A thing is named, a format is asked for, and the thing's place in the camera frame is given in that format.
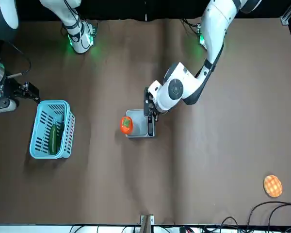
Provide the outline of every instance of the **tomato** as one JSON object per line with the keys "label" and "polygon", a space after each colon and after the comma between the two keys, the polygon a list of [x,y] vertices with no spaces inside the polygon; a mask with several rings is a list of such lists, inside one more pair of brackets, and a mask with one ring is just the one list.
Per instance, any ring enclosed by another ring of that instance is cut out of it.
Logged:
{"label": "tomato", "polygon": [[129,116],[124,116],[121,120],[121,131],[124,134],[132,133],[132,119]]}

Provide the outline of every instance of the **blue plastic basket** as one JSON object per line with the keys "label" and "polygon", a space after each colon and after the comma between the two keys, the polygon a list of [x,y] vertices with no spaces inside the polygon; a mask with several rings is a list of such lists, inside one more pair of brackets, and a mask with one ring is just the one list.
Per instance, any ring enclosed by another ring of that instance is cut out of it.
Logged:
{"label": "blue plastic basket", "polygon": [[[53,124],[59,132],[61,123],[64,132],[61,146],[56,155],[49,154],[49,133]],[[30,142],[30,154],[35,159],[61,159],[71,154],[75,117],[64,100],[45,100],[39,103]]]}

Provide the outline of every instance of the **brown surface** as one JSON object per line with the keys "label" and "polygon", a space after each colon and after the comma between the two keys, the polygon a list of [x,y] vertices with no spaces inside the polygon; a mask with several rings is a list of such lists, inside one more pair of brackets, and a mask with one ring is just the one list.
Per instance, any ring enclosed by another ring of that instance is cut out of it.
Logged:
{"label": "brown surface", "polygon": [[[72,155],[35,161],[28,142],[35,104],[0,114],[0,223],[244,224],[269,200],[268,172],[291,201],[291,37],[278,19],[235,20],[198,104],[160,118],[155,139],[119,131],[127,109],[142,108],[143,89],[172,62],[195,73],[205,52],[178,20],[106,21],[96,46],[76,55],[59,22],[21,24],[16,45],[32,60],[30,80],[43,99],[64,99],[76,117]],[[26,63],[3,53],[12,72]],[[274,215],[291,225],[291,209]],[[265,224],[265,209],[254,224]]]}

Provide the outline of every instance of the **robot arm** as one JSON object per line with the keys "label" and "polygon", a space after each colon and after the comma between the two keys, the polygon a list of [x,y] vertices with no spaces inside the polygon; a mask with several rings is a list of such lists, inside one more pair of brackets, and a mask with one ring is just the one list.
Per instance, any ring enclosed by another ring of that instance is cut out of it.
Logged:
{"label": "robot arm", "polygon": [[0,40],[13,41],[18,28],[18,16],[14,0],[0,0]]}
{"label": "robot arm", "polygon": [[88,51],[94,44],[96,29],[90,23],[81,20],[74,9],[81,4],[81,0],[40,0],[40,2],[63,22],[74,51],[76,53]]}
{"label": "robot arm", "polygon": [[246,13],[254,10],[261,0],[211,0],[201,19],[201,33],[207,47],[207,59],[193,76],[182,63],[172,65],[165,74],[163,85],[155,81],[145,95],[144,114],[165,113],[181,99],[195,104],[207,83],[223,50],[226,31],[242,8]]}

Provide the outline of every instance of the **black background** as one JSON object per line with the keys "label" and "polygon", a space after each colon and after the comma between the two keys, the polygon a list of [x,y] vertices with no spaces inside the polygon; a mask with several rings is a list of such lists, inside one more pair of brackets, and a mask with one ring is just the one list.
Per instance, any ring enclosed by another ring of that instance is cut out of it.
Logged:
{"label": "black background", "polygon": [[[209,0],[82,0],[78,11],[88,19],[197,18],[202,16]],[[256,10],[240,18],[278,18],[291,0],[263,0]],[[39,0],[16,0],[20,20],[58,20]]]}

